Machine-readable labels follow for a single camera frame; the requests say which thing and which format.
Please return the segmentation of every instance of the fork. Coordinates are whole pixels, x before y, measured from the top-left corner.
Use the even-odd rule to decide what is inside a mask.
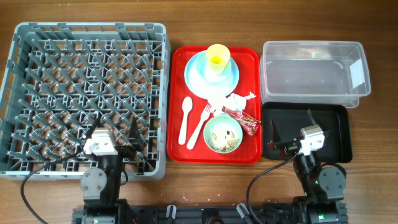
[[[191,135],[191,138],[189,139],[189,141],[187,143],[187,149],[191,150],[195,146],[195,143],[198,140],[198,136],[199,136],[201,127],[203,126],[203,123],[210,117],[210,111],[211,111],[211,106],[207,105],[200,115],[200,121],[199,121],[197,128],[194,130],[193,134]]]

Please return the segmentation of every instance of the transparent container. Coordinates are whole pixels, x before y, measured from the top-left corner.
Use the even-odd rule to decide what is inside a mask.
[[[359,42],[268,41],[260,62],[262,102],[333,103],[347,108],[371,92]]]

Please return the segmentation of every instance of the wooden table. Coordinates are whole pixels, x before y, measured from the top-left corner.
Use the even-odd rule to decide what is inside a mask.
[[[350,223],[398,223],[398,4],[397,1],[99,1],[30,0],[0,3],[0,71],[20,22],[161,22],[172,50],[183,45],[245,46],[262,54],[268,40],[353,40],[363,44],[371,95],[349,110],[354,159],[347,169]],[[237,205],[262,170],[167,161],[160,182],[131,182],[121,198],[131,205]],[[20,181],[0,180],[0,223],[36,223],[19,193]],[[49,223],[70,223],[83,205],[78,180],[29,182],[30,204]],[[303,190],[292,165],[257,181],[252,201],[289,202]]]

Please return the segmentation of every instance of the yellow cup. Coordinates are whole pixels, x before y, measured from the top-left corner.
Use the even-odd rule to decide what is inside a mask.
[[[231,52],[221,44],[213,44],[206,51],[206,65],[215,73],[224,71],[231,58]]]

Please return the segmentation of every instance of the gray dish rack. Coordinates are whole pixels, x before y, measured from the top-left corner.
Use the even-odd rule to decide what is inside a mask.
[[[165,174],[170,42],[158,23],[21,23],[1,86],[0,177],[73,154],[94,122],[128,143],[138,119],[142,154],[124,159],[129,180]],[[97,162],[82,152],[31,179],[79,179]]]

